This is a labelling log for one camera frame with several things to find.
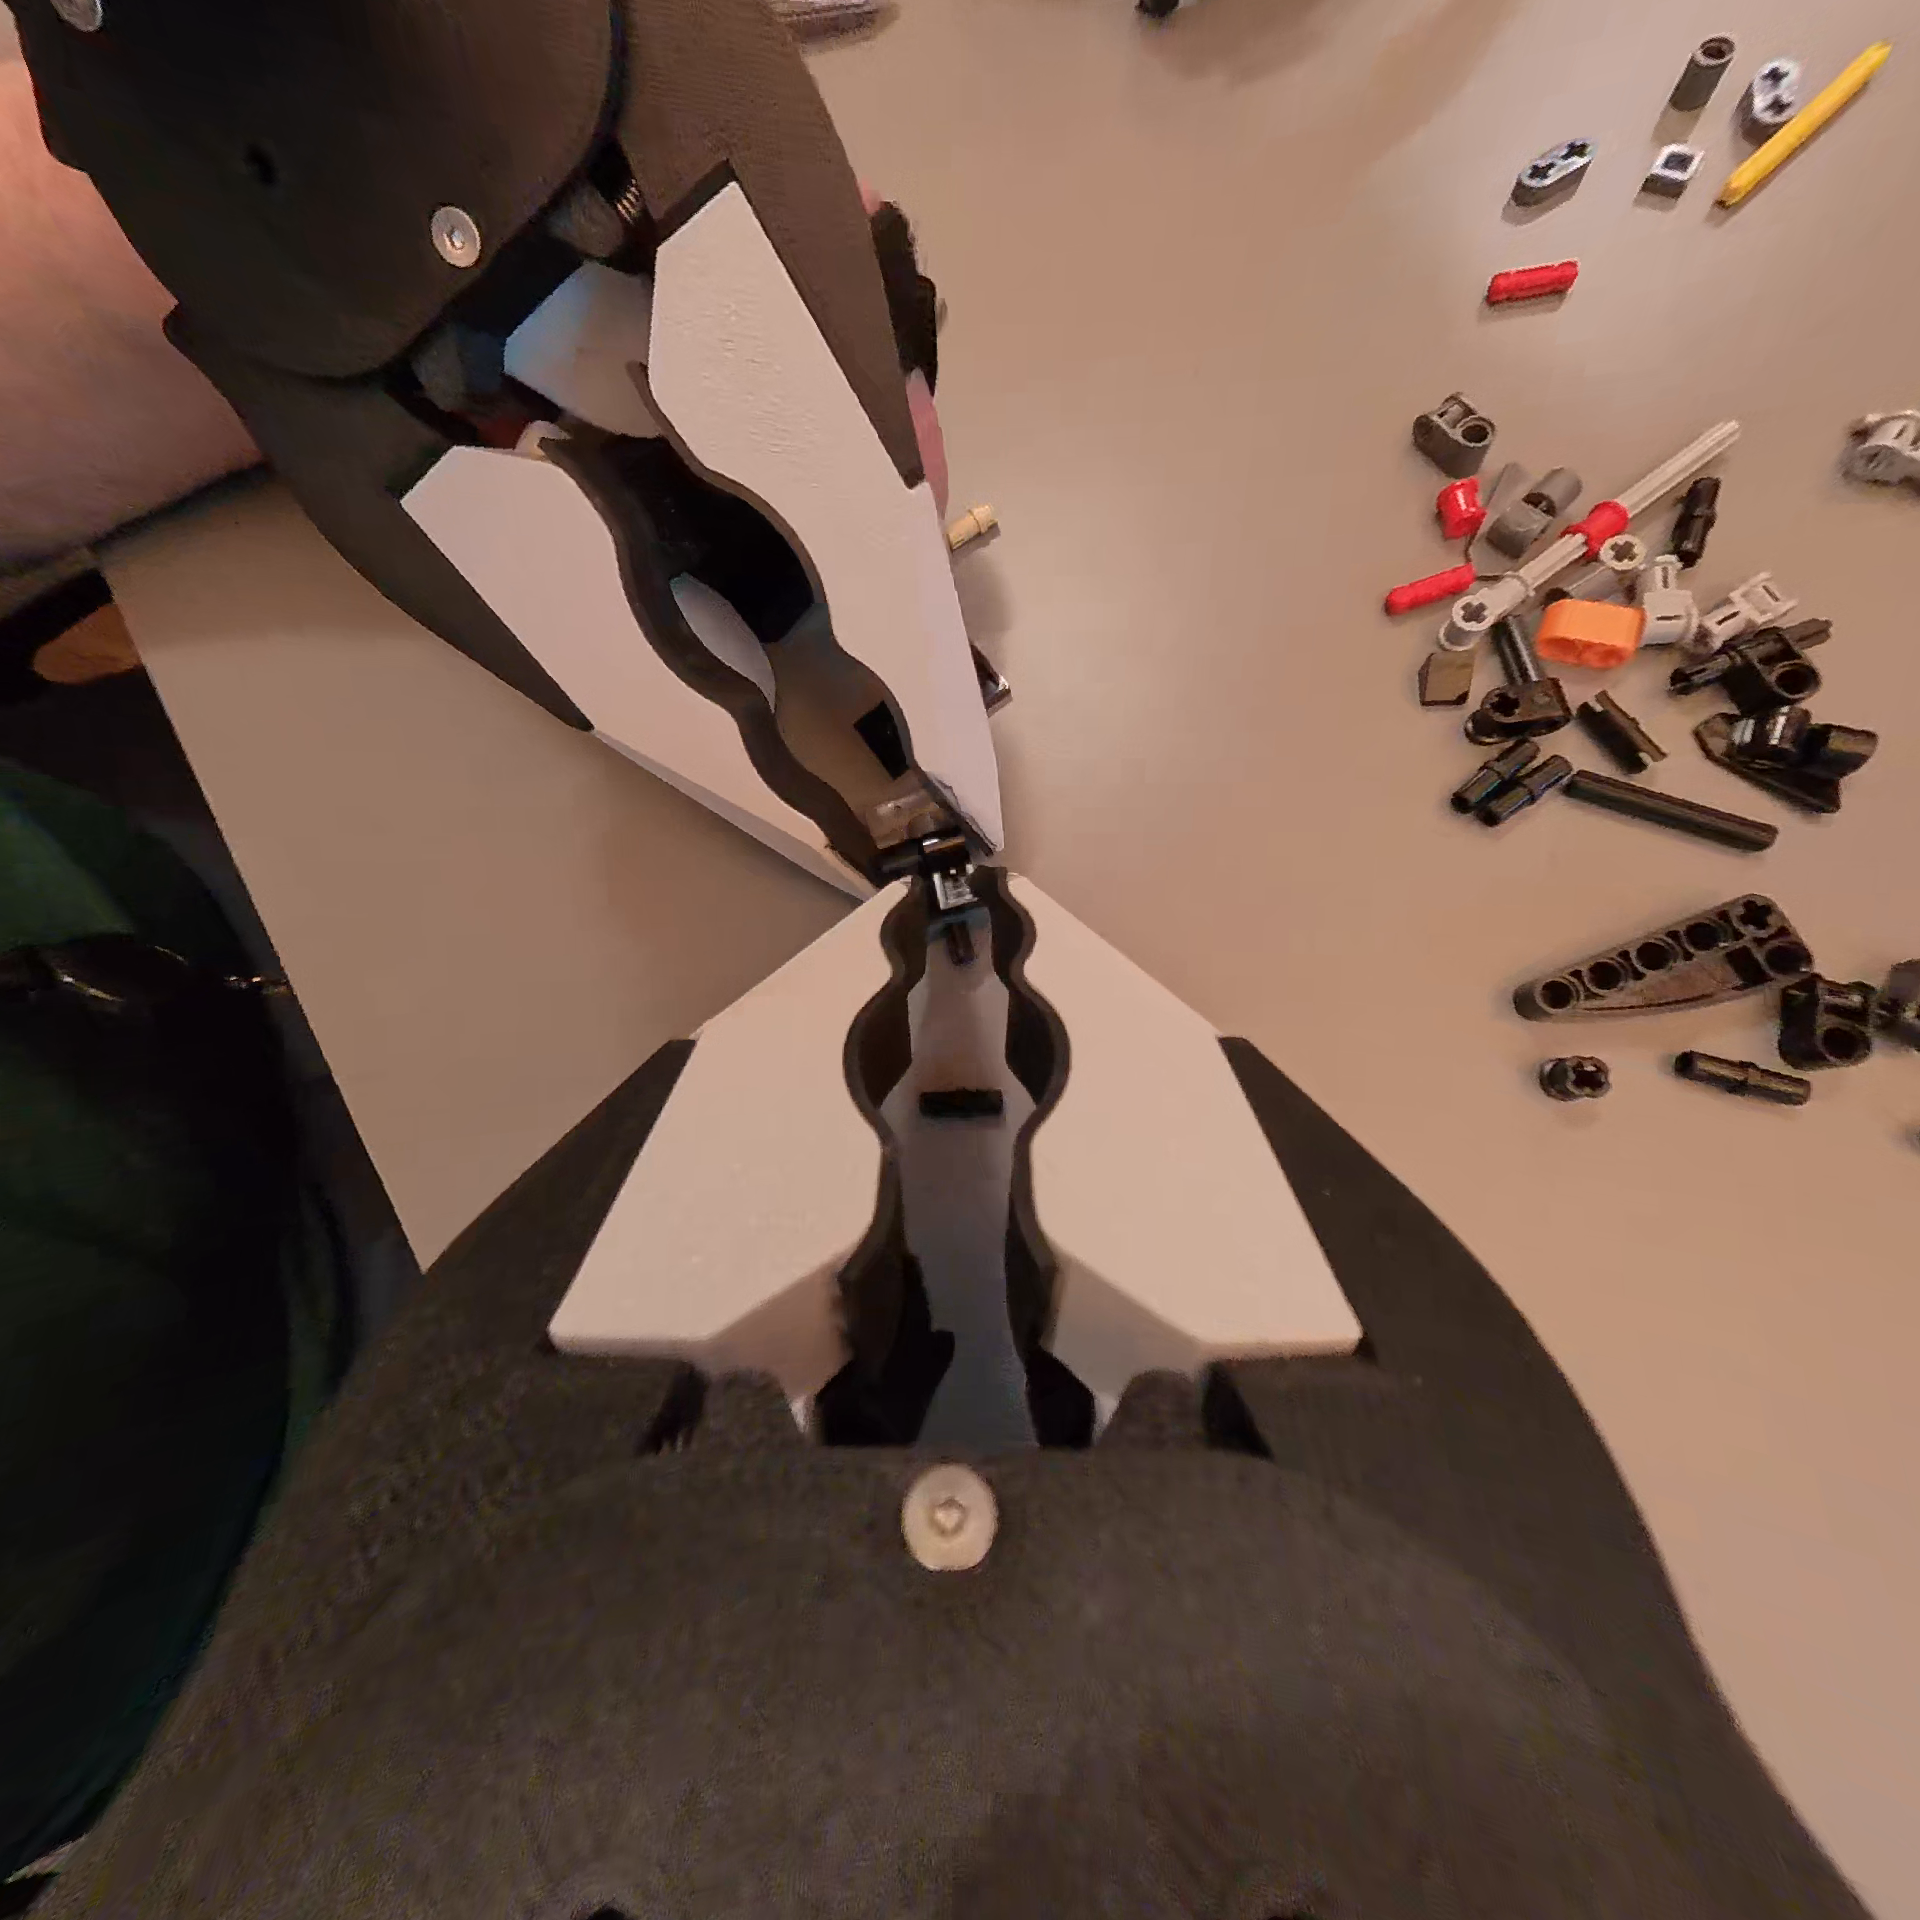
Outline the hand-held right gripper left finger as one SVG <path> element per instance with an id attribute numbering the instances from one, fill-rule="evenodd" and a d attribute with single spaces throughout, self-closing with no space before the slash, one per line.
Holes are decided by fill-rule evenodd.
<path id="1" fill-rule="evenodd" d="M 925 888 L 886 883 L 708 1018 L 546 1324 L 572 1357 L 777 1379 L 797 1422 L 859 1350 L 844 1271 L 897 1207 Z"/>

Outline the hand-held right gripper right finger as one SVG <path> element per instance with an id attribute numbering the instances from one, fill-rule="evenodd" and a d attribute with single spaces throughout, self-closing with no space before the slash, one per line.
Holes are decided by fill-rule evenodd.
<path id="1" fill-rule="evenodd" d="M 1211 1022 L 1032 879 L 986 874 L 1006 1066 L 1030 1102 L 1006 1227 L 1036 1392 L 1355 1357 L 1360 1322 Z"/>

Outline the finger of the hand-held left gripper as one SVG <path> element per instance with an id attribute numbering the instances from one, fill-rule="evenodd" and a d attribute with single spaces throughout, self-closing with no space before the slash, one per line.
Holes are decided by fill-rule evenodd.
<path id="1" fill-rule="evenodd" d="M 560 465 L 455 447 L 401 507 L 612 750 L 849 896 L 871 894 L 825 832 L 761 780 L 731 712 L 660 658 L 612 532 Z"/>
<path id="2" fill-rule="evenodd" d="M 738 182 L 659 245 L 648 391 L 675 443 L 801 552 L 925 782 L 1004 848 L 994 733 L 926 481 L 906 481 Z"/>

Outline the yellow lego axle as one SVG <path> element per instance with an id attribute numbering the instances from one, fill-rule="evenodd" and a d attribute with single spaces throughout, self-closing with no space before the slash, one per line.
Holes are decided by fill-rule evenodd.
<path id="1" fill-rule="evenodd" d="M 1812 94 L 1812 100 L 1773 131 L 1751 157 L 1740 160 L 1717 187 L 1715 206 L 1733 211 L 1758 195 L 1765 182 L 1790 166 L 1795 157 L 1800 157 L 1858 100 L 1890 58 L 1890 39 L 1874 43 L 1862 48 L 1834 82 Z"/>

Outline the person's left forearm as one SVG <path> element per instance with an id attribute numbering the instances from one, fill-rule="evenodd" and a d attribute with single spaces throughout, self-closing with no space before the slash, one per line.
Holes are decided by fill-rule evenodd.
<path id="1" fill-rule="evenodd" d="M 1 71 L 1 564 L 49 564 L 259 465 L 163 334 L 171 295 Z"/>

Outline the black lego plate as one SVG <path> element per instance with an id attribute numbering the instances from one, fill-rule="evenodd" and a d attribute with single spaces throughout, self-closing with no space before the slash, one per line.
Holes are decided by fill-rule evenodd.
<path id="1" fill-rule="evenodd" d="M 1013 701 L 1013 688 L 1008 680 L 997 670 L 996 663 L 972 644 L 971 654 L 983 708 L 988 716 L 994 716 L 997 708 L 1006 706 Z M 902 734 L 894 708 L 886 698 L 863 711 L 852 722 L 852 728 L 893 780 L 906 778 L 910 772 L 910 756 L 902 744 Z"/>

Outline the cluster of black lego beams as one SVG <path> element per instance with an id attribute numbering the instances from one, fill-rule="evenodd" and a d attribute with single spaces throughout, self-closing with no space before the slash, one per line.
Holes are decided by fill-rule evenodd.
<path id="1" fill-rule="evenodd" d="M 1669 915 L 1524 977 L 1510 1011 L 1527 1023 L 1569 1025 L 1699 1014 L 1751 998 L 1773 1006 L 1777 1063 L 1684 1049 L 1671 1057 L 1677 1081 L 1801 1109 L 1814 1075 L 1861 1066 L 1881 1045 L 1915 1057 L 1915 959 L 1895 965 L 1881 981 L 1829 975 L 1800 926 L 1758 893 Z"/>

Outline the orange lego piece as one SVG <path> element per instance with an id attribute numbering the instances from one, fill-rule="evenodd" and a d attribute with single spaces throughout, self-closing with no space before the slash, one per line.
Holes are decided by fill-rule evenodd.
<path id="1" fill-rule="evenodd" d="M 1637 606 L 1561 595 L 1544 601 L 1531 646 L 1542 660 L 1604 672 L 1637 656 L 1644 631 Z"/>

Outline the long grey lego axle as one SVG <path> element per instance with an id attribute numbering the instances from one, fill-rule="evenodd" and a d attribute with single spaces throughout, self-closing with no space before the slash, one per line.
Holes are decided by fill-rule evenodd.
<path id="1" fill-rule="evenodd" d="M 1469 651 L 1507 618 L 1533 606 L 1571 566 L 1597 562 L 1608 541 L 1624 535 L 1644 515 L 1701 479 L 1740 439 L 1740 419 L 1721 419 L 1669 455 L 1618 497 L 1600 499 L 1546 549 L 1516 568 L 1464 591 L 1436 635 L 1444 651 Z"/>

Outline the person's green shirt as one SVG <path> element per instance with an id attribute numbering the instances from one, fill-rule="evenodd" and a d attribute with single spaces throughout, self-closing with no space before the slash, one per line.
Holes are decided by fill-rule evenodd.
<path id="1" fill-rule="evenodd" d="M 1 1862 L 108 1808 L 343 1371 L 272 990 L 115 806 L 1 774 Z"/>

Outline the cluster of dark grey connectors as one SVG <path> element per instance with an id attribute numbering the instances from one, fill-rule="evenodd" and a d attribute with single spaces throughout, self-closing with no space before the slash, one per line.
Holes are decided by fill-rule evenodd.
<path id="1" fill-rule="evenodd" d="M 1712 36 L 1691 51 L 1687 68 L 1676 82 L 1669 107 L 1689 115 L 1705 107 L 1727 69 L 1736 44 L 1726 36 Z M 1803 66 L 1791 56 L 1764 61 L 1750 80 L 1740 100 L 1740 128 L 1754 144 L 1786 122 L 1801 107 Z M 1508 205 L 1531 209 L 1567 199 L 1581 179 L 1593 171 L 1597 144 L 1593 139 L 1565 139 L 1529 159 L 1508 192 Z M 1641 179 L 1641 197 L 1656 200 L 1682 199 L 1705 164 L 1705 154 L 1685 141 L 1671 141 L 1659 149 Z M 1491 417 L 1466 397 L 1445 397 L 1436 407 L 1417 416 L 1411 426 L 1413 447 L 1448 479 L 1479 475 L 1484 458 L 1495 440 Z M 1480 485 L 1487 507 L 1491 494 Z"/>

